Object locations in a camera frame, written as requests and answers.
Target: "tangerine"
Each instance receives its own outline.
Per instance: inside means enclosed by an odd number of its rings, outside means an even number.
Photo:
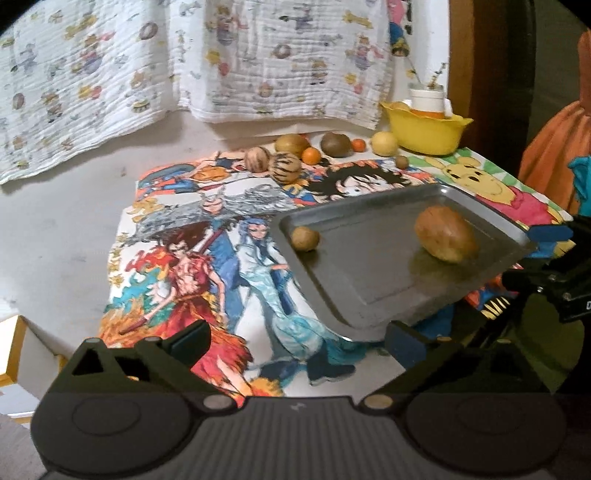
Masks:
[[[355,138],[354,140],[351,140],[351,146],[353,147],[353,151],[357,153],[364,152],[367,148],[365,140],[362,138]]]
[[[320,160],[322,160],[322,154],[317,148],[308,147],[302,153],[301,160],[306,165],[316,165],[318,162],[320,162]]]

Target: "silver screw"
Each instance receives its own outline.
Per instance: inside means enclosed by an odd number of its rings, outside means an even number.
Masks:
[[[227,410],[234,405],[234,401],[227,395],[209,395],[203,400],[203,405],[209,410]]]
[[[372,410],[386,410],[394,405],[394,400],[387,395],[378,393],[366,397],[363,403],[365,403],[367,408],[371,408]]]

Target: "yellow bowl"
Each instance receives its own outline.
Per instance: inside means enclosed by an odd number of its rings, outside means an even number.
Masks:
[[[451,118],[429,118],[412,113],[403,102],[385,103],[382,106],[390,118],[390,130],[398,145],[424,155],[449,155],[460,144],[464,129],[474,120],[459,115]]]

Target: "lemon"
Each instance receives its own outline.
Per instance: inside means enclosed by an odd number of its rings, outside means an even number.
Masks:
[[[398,154],[398,141],[392,132],[377,132],[369,144],[372,152],[380,157],[393,157]]]

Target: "gray baking tray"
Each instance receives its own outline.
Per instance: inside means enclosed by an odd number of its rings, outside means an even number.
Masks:
[[[450,265],[429,255],[414,233],[425,208],[447,205],[475,230],[477,258]],[[296,226],[320,232],[317,249],[296,253]],[[526,232],[473,196],[443,184],[394,189],[278,214],[271,234],[306,300],[335,334],[379,342],[392,320],[431,316],[535,250]]]

